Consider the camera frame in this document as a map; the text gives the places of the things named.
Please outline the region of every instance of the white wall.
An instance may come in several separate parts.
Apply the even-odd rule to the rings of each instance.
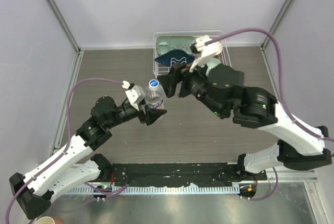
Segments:
[[[334,137],[334,6],[332,0],[295,0],[276,37],[283,57],[284,93],[291,111],[313,126],[326,125]],[[270,65],[277,80],[272,44]],[[334,145],[326,144],[332,152]],[[334,223],[334,165],[316,170]]]
[[[45,0],[0,0],[0,222],[9,177],[43,162],[76,54]],[[10,223],[21,223],[15,203]]]
[[[55,0],[81,47],[152,45],[157,31],[269,29],[284,0]],[[229,40],[261,44],[245,34]]]

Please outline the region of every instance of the gray floor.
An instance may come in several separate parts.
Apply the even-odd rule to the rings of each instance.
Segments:
[[[229,48],[229,52],[233,67],[245,73],[245,85],[273,93],[260,48]],[[85,51],[78,80],[104,77],[145,87],[154,78],[152,56],[153,50],[147,49]],[[89,118],[99,97],[108,95],[120,104],[126,98],[124,91],[105,82],[79,87],[71,103],[73,131]],[[277,140],[259,130],[234,125],[231,119],[219,120],[192,96],[167,99],[165,108],[167,114],[151,126],[132,120],[112,129],[113,137],[97,151],[117,163],[232,162],[239,154],[257,152]]]
[[[256,197],[268,195],[273,184],[259,184]],[[65,223],[80,224],[316,224],[303,183],[280,183],[276,193],[261,202],[240,200],[237,195],[120,196],[91,202],[92,196],[63,195],[45,215]]]

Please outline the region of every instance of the wire basket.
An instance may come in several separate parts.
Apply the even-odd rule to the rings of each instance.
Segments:
[[[171,66],[165,66],[155,61],[155,59],[159,56],[157,52],[157,38],[158,37],[160,36],[192,36],[194,38],[197,38],[197,37],[201,37],[204,35],[208,35],[210,38],[214,39],[216,37],[224,35],[224,32],[223,31],[156,32],[153,35],[153,40],[154,40],[153,73],[154,75],[157,77],[158,75],[167,74],[169,73],[171,69]],[[223,63],[224,65],[232,67],[229,51],[226,45],[226,40],[221,40],[220,43],[222,45],[222,52],[218,55],[218,58],[220,62]],[[171,46],[170,50],[172,49],[184,50],[187,47],[188,46],[185,46],[185,45],[182,45],[181,47],[178,47],[178,48]]]

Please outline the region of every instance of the robotic arm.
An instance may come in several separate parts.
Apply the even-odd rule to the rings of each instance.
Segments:
[[[180,98],[191,94],[220,119],[230,117],[233,111],[233,123],[280,138],[268,149],[240,155],[238,172],[256,174],[277,166],[302,171],[331,164],[324,140],[299,128],[275,96],[259,87],[244,86],[243,72],[219,64],[206,75],[206,63],[221,50],[217,44],[204,45],[207,41],[206,37],[191,46],[193,53],[200,54],[199,59],[191,65],[173,65],[168,74],[158,76],[158,81],[168,98],[175,95],[177,83],[182,82]],[[320,137],[328,137],[326,127],[311,127],[296,119]]]
[[[95,154],[89,161],[72,169],[77,161],[91,154],[111,136],[109,129],[134,118],[141,123],[153,124],[166,110],[154,110],[145,105],[145,93],[140,86],[128,83],[127,99],[117,106],[113,98],[103,96],[91,109],[91,117],[83,123],[70,140],[70,148],[65,146],[47,161],[26,174],[15,173],[9,182],[13,195],[34,175],[48,166],[62,153],[63,156],[51,169],[28,184],[19,194],[17,202],[28,219],[34,219],[45,212],[58,197],[70,189],[87,181],[109,179],[113,165],[101,154]]]

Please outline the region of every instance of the gray wood tabletop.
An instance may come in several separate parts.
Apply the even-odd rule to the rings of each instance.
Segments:
[[[245,85],[273,88],[259,47],[229,48],[233,68],[245,73]],[[90,77],[128,80],[143,88],[153,75],[153,50],[85,51],[78,81]],[[90,117],[90,109],[104,95],[117,105],[126,98],[125,90],[106,82],[79,87],[71,103],[72,134]],[[96,152],[111,162],[235,162],[239,154],[257,152],[271,146],[277,138],[220,120],[192,96],[166,99],[167,114],[151,126],[139,120],[111,129],[111,137]],[[66,141],[67,130],[63,141]]]

